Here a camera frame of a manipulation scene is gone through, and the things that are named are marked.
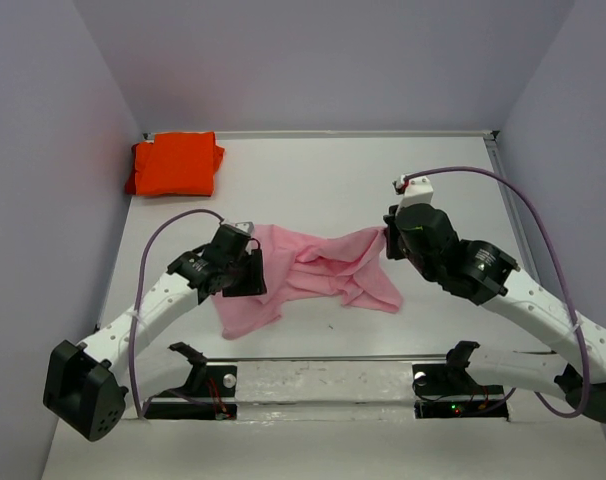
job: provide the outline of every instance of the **crumpled pink fabric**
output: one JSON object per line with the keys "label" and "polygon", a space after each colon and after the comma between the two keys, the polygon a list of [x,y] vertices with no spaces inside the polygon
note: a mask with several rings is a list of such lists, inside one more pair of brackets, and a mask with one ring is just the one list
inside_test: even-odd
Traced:
{"label": "crumpled pink fabric", "polygon": [[341,296],[343,306],[399,311],[403,298],[379,265],[383,228],[325,239],[276,225],[259,225],[267,293],[256,297],[213,297],[223,337],[235,339],[281,318],[284,302]]}

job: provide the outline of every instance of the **orange cloth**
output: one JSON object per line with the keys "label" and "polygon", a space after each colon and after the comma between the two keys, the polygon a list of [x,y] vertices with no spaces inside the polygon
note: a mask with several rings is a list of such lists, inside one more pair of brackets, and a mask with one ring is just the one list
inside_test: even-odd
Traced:
{"label": "orange cloth", "polygon": [[[135,194],[212,195],[224,152],[214,132],[159,133],[154,143],[134,146]],[[132,178],[126,184],[129,193],[131,183]]]}

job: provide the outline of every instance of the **robotic arm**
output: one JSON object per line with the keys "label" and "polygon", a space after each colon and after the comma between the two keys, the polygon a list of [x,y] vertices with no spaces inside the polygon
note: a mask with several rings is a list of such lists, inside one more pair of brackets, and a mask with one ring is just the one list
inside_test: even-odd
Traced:
{"label": "robotic arm", "polygon": [[[462,341],[447,354],[448,375],[473,385],[540,392],[576,408],[583,387],[581,354],[565,304],[496,246],[460,239],[448,216],[431,206],[433,189],[426,177],[409,181],[402,176],[394,185],[403,197],[384,217],[388,258],[409,259],[428,282],[507,318],[552,349],[549,354],[504,352]],[[252,229],[251,223],[221,224],[211,243],[185,252],[168,266],[143,297],[138,314],[132,307],[77,345],[59,344],[50,356],[45,406],[90,441],[107,435],[133,403],[124,386],[129,385],[126,375],[133,356],[210,295],[266,293],[260,246],[248,247]],[[138,329],[132,352],[134,315]],[[591,377],[583,414],[606,423],[606,329],[579,318]],[[171,345],[165,355],[163,368],[157,362],[156,369],[146,369],[142,398],[180,386],[188,375],[204,374],[205,357],[185,344]]]}
{"label": "robotic arm", "polygon": [[[387,256],[407,258],[421,276],[525,329],[553,352],[503,352],[460,342],[447,355],[451,374],[478,385],[510,385],[565,400],[581,399],[581,354],[566,305],[544,290],[496,246],[459,239],[448,216],[430,205],[426,177],[394,183],[403,195],[390,207]],[[590,397],[584,415],[606,423],[606,329],[579,314],[590,365]]]}

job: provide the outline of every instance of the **pink garment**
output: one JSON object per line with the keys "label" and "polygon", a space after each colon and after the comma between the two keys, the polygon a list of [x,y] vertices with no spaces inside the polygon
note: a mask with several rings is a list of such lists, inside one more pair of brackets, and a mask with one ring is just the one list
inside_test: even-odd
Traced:
{"label": "pink garment", "polygon": [[234,339],[281,318],[289,300],[341,295],[343,306],[399,311],[403,298],[379,266],[383,228],[325,239],[276,225],[259,225],[267,293],[258,297],[213,297],[223,337]]}

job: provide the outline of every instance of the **gray wall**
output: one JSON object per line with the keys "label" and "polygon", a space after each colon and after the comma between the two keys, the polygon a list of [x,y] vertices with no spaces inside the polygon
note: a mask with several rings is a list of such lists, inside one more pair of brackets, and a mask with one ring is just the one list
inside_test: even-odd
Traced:
{"label": "gray wall", "polygon": [[[579,0],[499,136],[539,206],[578,308],[606,326],[606,0]],[[542,281],[556,279],[528,222]]]}
{"label": "gray wall", "polygon": [[498,128],[571,0],[76,0],[145,131]]}
{"label": "gray wall", "polygon": [[0,1],[0,479],[41,476],[49,352],[97,318],[137,132],[71,2]]}

